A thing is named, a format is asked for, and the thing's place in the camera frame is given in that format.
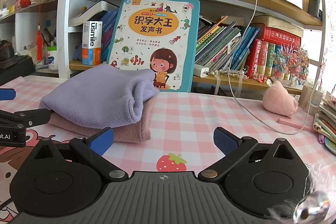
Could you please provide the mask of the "purple and pink sweater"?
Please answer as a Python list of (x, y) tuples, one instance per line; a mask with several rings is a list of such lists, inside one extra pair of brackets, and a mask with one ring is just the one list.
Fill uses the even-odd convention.
[(123, 71), (108, 64), (88, 69), (44, 96), (50, 124), (92, 136), (112, 128), (114, 140), (141, 143), (151, 139), (149, 120), (158, 88), (150, 69)]

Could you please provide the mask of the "black box under shoe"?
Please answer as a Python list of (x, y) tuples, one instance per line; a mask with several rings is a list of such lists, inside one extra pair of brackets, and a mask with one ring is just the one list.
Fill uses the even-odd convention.
[(18, 62), (9, 68), (0, 70), (0, 85), (18, 77), (26, 77), (35, 72), (35, 65), (29, 56), (19, 56)]

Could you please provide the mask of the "brown leather shoe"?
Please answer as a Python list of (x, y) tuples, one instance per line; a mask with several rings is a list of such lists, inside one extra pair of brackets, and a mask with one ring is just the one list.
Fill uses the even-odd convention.
[(18, 62), (14, 48), (8, 40), (1, 40), (0, 43), (0, 68), (7, 69)]

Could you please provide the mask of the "pink checkered tablecloth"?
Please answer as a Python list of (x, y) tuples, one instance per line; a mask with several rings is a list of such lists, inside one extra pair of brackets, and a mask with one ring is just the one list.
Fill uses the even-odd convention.
[[(33, 76), (18, 77), (3, 85), (3, 88), (14, 88), (17, 96), (13, 101), (1, 102), (1, 109), (15, 112), (35, 109), (42, 96), (52, 91), (59, 83), (33, 81)], [(279, 131), (297, 131), (277, 122), (276, 114), (266, 111), (261, 101), (240, 100), (256, 116)], [(235, 100), (229, 97), (207, 96), (196, 93), (160, 93), (151, 112), (149, 128), (151, 139), (144, 143), (116, 143), (104, 154), (104, 157), (120, 167), (126, 167), (128, 174), (134, 170), (157, 170), (157, 161), (161, 156), (174, 153), (181, 154), (187, 161), (187, 170), (196, 174), (206, 166), (222, 158), (224, 155), (215, 147), (213, 132), (222, 126), (239, 137), (249, 135), (262, 143), (272, 143), (276, 137), (285, 137), (294, 147), (304, 163), (317, 168), (319, 189), (322, 181), (327, 183), (328, 197), (333, 198), (332, 220), (335, 219), (335, 155), (325, 145), (319, 144), (317, 134), (302, 131), (297, 135), (279, 135), (268, 130)], [(64, 141), (75, 135), (55, 126), (44, 125), (29, 131), (28, 144), (34, 146), (37, 137), (54, 134), (53, 139)]]

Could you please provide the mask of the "red tassel charm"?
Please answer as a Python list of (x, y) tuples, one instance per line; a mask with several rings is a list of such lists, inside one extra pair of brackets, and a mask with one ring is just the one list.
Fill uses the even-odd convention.
[(41, 4), (38, 6), (38, 26), (37, 26), (37, 61), (42, 61), (42, 39), (41, 39)]

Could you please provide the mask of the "white green pen jar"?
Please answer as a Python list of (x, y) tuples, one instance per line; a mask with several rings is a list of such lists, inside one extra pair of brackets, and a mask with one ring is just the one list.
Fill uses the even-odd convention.
[(47, 47), (47, 58), (49, 70), (58, 71), (58, 52), (57, 46)]

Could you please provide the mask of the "pink plush toy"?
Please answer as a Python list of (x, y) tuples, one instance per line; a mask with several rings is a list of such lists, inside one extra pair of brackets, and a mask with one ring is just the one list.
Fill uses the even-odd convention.
[(262, 105), (269, 112), (291, 118), (298, 109), (298, 101), (291, 96), (280, 81), (275, 81), (264, 93)]

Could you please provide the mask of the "stack of notebooks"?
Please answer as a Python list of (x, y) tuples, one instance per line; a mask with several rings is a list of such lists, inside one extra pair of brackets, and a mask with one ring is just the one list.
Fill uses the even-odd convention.
[(335, 94), (322, 98), (314, 116), (313, 129), (318, 134), (318, 142), (336, 154)]

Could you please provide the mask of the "usmile white orange box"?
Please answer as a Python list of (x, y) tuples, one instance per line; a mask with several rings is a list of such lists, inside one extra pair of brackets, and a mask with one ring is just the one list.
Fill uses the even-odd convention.
[(82, 64), (91, 66), (101, 63), (102, 22), (87, 21), (83, 24)]

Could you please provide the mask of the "children's sound book teal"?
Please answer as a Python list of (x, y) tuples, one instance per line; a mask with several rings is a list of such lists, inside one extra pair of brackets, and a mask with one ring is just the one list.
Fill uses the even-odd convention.
[(162, 91), (189, 92), (198, 38), (198, 0), (121, 0), (106, 63), (154, 73)]

